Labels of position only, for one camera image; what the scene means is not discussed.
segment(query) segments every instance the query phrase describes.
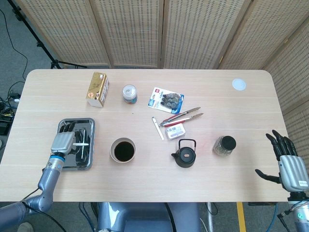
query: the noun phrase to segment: coffee cup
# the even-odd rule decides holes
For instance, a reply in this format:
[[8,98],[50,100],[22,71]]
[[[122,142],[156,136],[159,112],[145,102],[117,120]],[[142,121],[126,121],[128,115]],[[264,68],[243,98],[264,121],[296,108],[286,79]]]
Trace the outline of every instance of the coffee cup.
[[111,157],[118,163],[127,163],[134,158],[135,144],[128,138],[116,139],[110,149]]

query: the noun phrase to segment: coffee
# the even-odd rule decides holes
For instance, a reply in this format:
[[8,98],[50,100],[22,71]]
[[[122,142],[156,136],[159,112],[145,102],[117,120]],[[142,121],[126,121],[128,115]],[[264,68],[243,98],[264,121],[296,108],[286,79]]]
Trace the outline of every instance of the coffee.
[[121,161],[125,162],[132,159],[134,155],[134,147],[129,142],[120,142],[117,144],[114,150],[115,157]]

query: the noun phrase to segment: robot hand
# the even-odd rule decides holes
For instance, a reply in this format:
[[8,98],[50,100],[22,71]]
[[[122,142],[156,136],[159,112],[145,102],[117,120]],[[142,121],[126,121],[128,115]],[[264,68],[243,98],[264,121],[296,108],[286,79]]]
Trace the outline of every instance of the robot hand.
[[287,232],[290,232],[290,230],[283,217],[290,213],[293,214],[297,232],[308,232],[309,198],[304,191],[309,189],[309,179],[304,161],[301,157],[298,157],[295,146],[290,139],[282,137],[275,130],[272,132],[276,138],[270,134],[266,134],[266,137],[271,141],[277,157],[280,171],[279,177],[266,175],[258,169],[255,171],[261,178],[282,184],[282,187],[290,192],[288,201],[291,208],[277,215]]
[[272,131],[276,138],[270,134],[266,137],[271,141],[279,166],[279,177],[266,175],[256,169],[256,173],[263,179],[282,184],[282,187],[288,192],[305,191],[308,188],[309,178],[304,161],[297,156],[293,142],[282,137],[275,130]]
[[75,133],[73,132],[75,124],[76,121],[67,125],[63,125],[60,128],[59,132],[55,136],[54,142],[51,147],[51,151],[53,154],[63,154],[65,156],[71,151],[75,135]]

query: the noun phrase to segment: tongs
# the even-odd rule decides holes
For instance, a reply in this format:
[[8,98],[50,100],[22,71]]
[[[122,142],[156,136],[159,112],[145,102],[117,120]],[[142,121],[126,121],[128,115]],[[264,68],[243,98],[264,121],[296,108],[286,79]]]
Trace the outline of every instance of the tongs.
[[187,117],[187,118],[184,118],[184,119],[179,119],[179,120],[173,121],[176,118],[179,118],[179,117],[181,117],[183,115],[186,115],[186,114],[188,114],[188,113],[190,113],[192,111],[198,110],[198,109],[200,109],[200,107],[193,108],[191,110],[185,111],[185,112],[180,113],[180,114],[176,114],[176,115],[174,115],[174,116],[172,116],[172,117],[170,117],[168,119],[163,120],[163,122],[160,123],[160,126],[161,127],[169,127],[169,126],[173,126],[173,125],[176,125],[176,124],[179,124],[179,123],[183,123],[183,122],[189,121],[191,119],[197,118],[199,116],[202,116],[203,113],[198,114],[198,115],[193,115],[191,117]]

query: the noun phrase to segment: small can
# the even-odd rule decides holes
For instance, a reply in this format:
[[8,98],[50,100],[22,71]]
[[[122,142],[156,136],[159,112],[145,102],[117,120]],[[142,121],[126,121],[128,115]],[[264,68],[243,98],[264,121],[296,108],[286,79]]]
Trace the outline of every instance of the small can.
[[236,141],[231,136],[220,136],[213,146],[213,151],[219,156],[228,156],[236,147]]
[[135,104],[137,102],[137,91],[135,86],[127,85],[122,90],[124,100],[128,104]]

